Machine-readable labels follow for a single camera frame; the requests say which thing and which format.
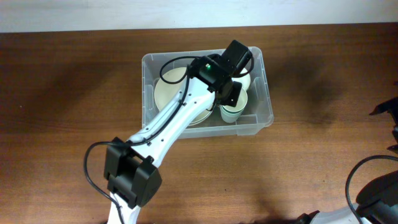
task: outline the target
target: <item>white cup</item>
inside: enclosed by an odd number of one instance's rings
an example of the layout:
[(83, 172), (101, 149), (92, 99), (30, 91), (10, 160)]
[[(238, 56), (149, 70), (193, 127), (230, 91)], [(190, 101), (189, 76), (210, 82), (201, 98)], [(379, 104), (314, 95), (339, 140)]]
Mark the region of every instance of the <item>white cup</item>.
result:
[[(243, 68), (241, 73), (246, 73), (246, 72), (248, 71), (245, 68)], [(242, 83), (242, 88), (247, 91), (250, 87), (250, 82), (251, 82), (250, 74), (247, 74), (241, 78), (232, 78), (232, 81)]]
[(220, 106), (221, 110), (221, 118), (223, 121), (227, 123), (233, 123), (235, 122), (239, 116), (243, 113), (244, 107), (248, 103), (248, 94), (246, 91), (242, 88), (241, 92), (239, 94), (238, 102), (236, 103), (236, 106)]

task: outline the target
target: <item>robotic arm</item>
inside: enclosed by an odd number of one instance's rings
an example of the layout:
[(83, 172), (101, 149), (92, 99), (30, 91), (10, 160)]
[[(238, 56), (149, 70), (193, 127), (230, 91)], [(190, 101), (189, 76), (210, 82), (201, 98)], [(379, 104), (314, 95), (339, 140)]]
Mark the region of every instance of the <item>robotic arm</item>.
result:
[[(164, 80), (162, 69), (168, 63), (180, 58), (167, 62), (160, 69), (160, 78), (164, 82), (175, 83)], [(191, 121), (211, 105), (213, 105), (213, 108), (217, 104), (236, 106), (242, 84), (233, 82), (232, 78), (246, 75), (251, 72), (254, 66), (252, 53), (236, 40), (232, 41), (222, 55), (213, 54), (188, 58), (194, 58), (194, 60), (187, 66), (187, 71), (180, 80), (185, 84), (181, 86), (180, 91), (175, 94), (171, 102), (146, 127), (132, 135), (126, 142), (119, 138), (115, 138), (111, 142), (97, 142), (91, 145), (86, 152), (83, 167), (88, 182), (113, 202), (108, 223), (136, 223), (141, 207), (155, 195), (162, 183), (158, 168), (171, 145)], [(251, 68), (247, 73), (241, 74), (242, 69), (250, 60)], [(110, 195), (92, 182), (87, 171), (88, 154), (95, 146), (101, 144), (108, 145), (104, 178), (108, 180)], [(395, 194), (398, 189), (397, 179), (398, 172), (387, 175), (378, 180), (376, 185), (370, 186), (371, 189), (374, 186), (383, 186), (383, 189), (388, 189), (388, 194), (385, 194), (387, 190), (383, 190), (380, 193), (381, 196), (372, 194), (371, 200), (368, 200), (367, 197), (370, 195), (369, 192), (374, 192), (374, 190), (367, 190), (361, 194), (364, 196), (361, 197), (361, 205), (358, 210), (362, 217), (368, 217), (377, 211), (378, 216), (376, 217), (381, 221), (379, 223), (398, 223), (398, 205), (396, 205), (398, 197)], [(388, 184), (381, 185), (380, 182), (387, 182)], [(380, 198), (388, 198), (388, 206), (383, 207), (383, 203), (378, 204), (377, 208), (364, 206), (374, 205), (374, 202), (380, 201)], [(359, 217), (356, 221), (358, 214), (353, 212), (358, 205), (354, 205), (354, 208), (349, 202), (349, 206), (351, 207), (329, 213), (303, 214), (296, 223), (352, 224), (359, 223), (359, 220), (364, 224), (378, 223)]]
[[(233, 82), (232, 78), (252, 70), (254, 60), (251, 58), (249, 49), (236, 40), (222, 55), (195, 57), (181, 79), (185, 85), (150, 124), (127, 142), (115, 138), (109, 144), (104, 177), (108, 180), (110, 198), (114, 203), (108, 223), (136, 222), (140, 207), (154, 196), (162, 183), (157, 168), (171, 145), (207, 108), (216, 104), (236, 106), (242, 84)], [(251, 69), (241, 74), (250, 60)]]
[[(132, 142), (139, 142), (151, 134), (154, 134), (176, 109), (182, 95), (183, 89), (177, 92), (173, 100), (150, 122), (148, 126), (140, 130), (137, 134), (131, 136), (129, 140)], [(196, 116), (213, 104), (214, 99), (215, 93), (210, 93), (207, 90), (206, 84), (197, 78), (193, 78), (189, 81), (185, 106), (180, 108), (174, 119), (171, 120), (171, 122), (158, 136), (156, 136), (156, 138), (151, 140), (150, 145), (142, 144), (140, 146), (132, 147), (132, 150), (144, 158), (153, 158), (152, 164), (158, 168), (174, 141), (177, 140), (183, 130), (193, 119), (196, 118)], [(131, 209), (127, 202), (118, 194), (112, 194), (111, 196), (119, 202), (120, 206), (122, 206), (121, 211), (125, 222), (128, 224), (136, 223), (140, 207), (135, 206)], [(112, 204), (108, 223), (120, 223), (115, 204)]]

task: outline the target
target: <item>wooden table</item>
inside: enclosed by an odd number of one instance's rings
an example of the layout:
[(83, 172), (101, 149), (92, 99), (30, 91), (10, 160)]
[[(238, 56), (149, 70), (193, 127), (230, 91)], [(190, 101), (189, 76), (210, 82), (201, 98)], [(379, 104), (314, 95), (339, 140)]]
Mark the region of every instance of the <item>wooden table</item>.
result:
[[(368, 114), (398, 93), (398, 24), (1, 34), (0, 223), (105, 221), (110, 202), (85, 180), (83, 155), (141, 127), (141, 58), (233, 39), (262, 50), (274, 124), (178, 140), (139, 222), (249, 223), (346, 206), (355, 163), (393, 154), (393, 120)], [(102, 188), (104, 153), (89, 161)], [(394, 169), (361, 168), (352, 198)]]

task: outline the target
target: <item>white robotic arm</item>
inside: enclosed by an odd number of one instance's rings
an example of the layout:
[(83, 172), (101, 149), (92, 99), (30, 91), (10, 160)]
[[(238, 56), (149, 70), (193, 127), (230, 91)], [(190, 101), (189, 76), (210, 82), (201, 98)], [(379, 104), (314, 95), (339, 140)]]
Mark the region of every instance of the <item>white robotic arm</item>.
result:
[[(144, 138), (148, 138), (148, 136), (154, 134), (161, 126), (163, 126), (179, 104), (179, 100), (184, 93), (184, 88), (185, 85), (182, 85), (182, 89), (177, 92), (173, 97), (173, 100), (146, 127), (140, 130), (137, 134), (131, 136), (129, 140), (132, 142), (142, 141)], [(179, 109), (171, 122), (158, 136), (151, 140), (150, 145), (142, 144), (132, 148), (134, 148), (134, 150), (143, 157), (151, 156), (154, 158), (153, 165), (159, 167), (167, 151), (175, 140), (178, 139), (183, 130), (202, 111), (206, 110), (213, 104), (215, 93), (210, 93), (207, 88), (208, 86), (202, 81), (197, 78), (192, 78), (189, 82), (187, 95), (184, 101), (185, 104)], [(120, 206), (122, 206), (122, 214), (125, 223), (136, 223), (140, 207), (136, 206), (134, 209), (131, 209), (120, 196), (116, 194), (112, 194), (111, 196), (119, 202)], [(120, 223), (118, 211), (114, 204), (112, 204), (111, 207), (108, 223)]]
[[(216, 102), (236, 105), (241, 84), (232, 82), (231, 78), (245, 75), (240, 73), (251, 57), (249, 49), (235, 40), (222, 55), (188, 57), (195, 60), (187, 67), (186, 76), (181, 80), (185, 85), (181, 86), (171, 102), (146, 127), (127, 142), (115, 138), (112, 142), (96, 142), (88, 148), (83, 168), (88, 182), (113, 202), (109, 224), (137, 222), (141, 206), (152, 198), (162, 183), (157, 168), (171, 145), (200, 113)], [(253, 59), (251, 61), (248, 72), (254, 66)], [(161, 78), (162, 69), (166, 65), (167, 63), (160, 69)], [(87, 172), (88, 154), (97, 145), (108, 145), (104, 177), (108, 180), (110, 195), (96, 186)], [(317, 213), (305, 223), (355, 224), (359, 223), (359, 219), (362, 223), (371, 223), (366, 218), (358, 217), (357, 220), (350, 209), (353, 208)]]

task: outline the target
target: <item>clear plastic bin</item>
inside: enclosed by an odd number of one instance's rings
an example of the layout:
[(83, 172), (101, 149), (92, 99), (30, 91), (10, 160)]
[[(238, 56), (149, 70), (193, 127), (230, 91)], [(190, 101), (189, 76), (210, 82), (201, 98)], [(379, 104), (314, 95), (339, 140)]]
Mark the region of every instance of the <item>clear plastic bin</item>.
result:
[[(225, 123), (221, 119), (221, 111), (218, 107), (204, 122), (188, 127), (179, 137), (201, 138), (224, 135), (253, 135), (262, 128), (268, 127), (274, 121), (271, 99), (268, 91), (266, 71), (262, 59), (261, 50), (258, 47), (249, 47), (253, 53), (254, 69), (250, 73), (251, 84), (248, 90), (248, 103), (243, 114), (235, 123)], [(154, 89), (159, 81), (159, 70), (170, 59), (194, 55), (204, 56), (209, 54), (222, 54), (221, 50), (201, 50), (194, 52), (172, 52), (147, 54), (142, 58), (142, 127), (154, 119), (159, 113), (154, 99)], [(173, 68), (186, 67), (193, 59), (186, 58), (170, 63), (164, 68), (163, 73)]]

